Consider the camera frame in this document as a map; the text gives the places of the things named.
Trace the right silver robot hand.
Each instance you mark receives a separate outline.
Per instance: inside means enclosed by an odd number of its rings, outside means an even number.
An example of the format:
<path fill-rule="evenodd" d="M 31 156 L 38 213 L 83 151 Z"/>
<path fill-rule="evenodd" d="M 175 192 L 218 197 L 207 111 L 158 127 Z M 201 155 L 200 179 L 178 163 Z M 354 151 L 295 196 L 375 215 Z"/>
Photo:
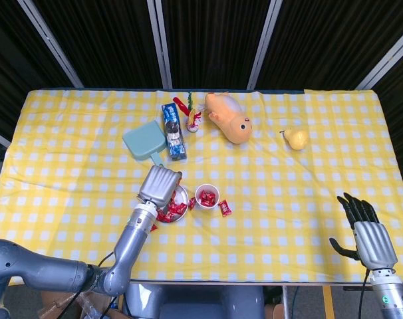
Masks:
<path fill-rule="evenodd" d="M 337 197 L 355 239 L 355 250 L 342 248 L 330 238 L 333 249 L 341 256 L 360 261 L 368 270 L 392 269 L 398 262 L 386 227 L 380 223 L 374 207 L 348 193 Z"/>

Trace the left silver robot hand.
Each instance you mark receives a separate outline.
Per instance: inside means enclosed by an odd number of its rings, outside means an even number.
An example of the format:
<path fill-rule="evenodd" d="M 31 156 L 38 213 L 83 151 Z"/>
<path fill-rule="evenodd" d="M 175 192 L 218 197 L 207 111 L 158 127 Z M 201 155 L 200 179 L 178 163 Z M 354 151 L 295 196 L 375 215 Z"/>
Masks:
<path fill-rule="evenodd" d="M 182 178 L 182 172 L 173 171 L 164 166 L 153 165 L 138 192 L 143 202 L 151 202 L 157 208 L 166 206 Z"/>

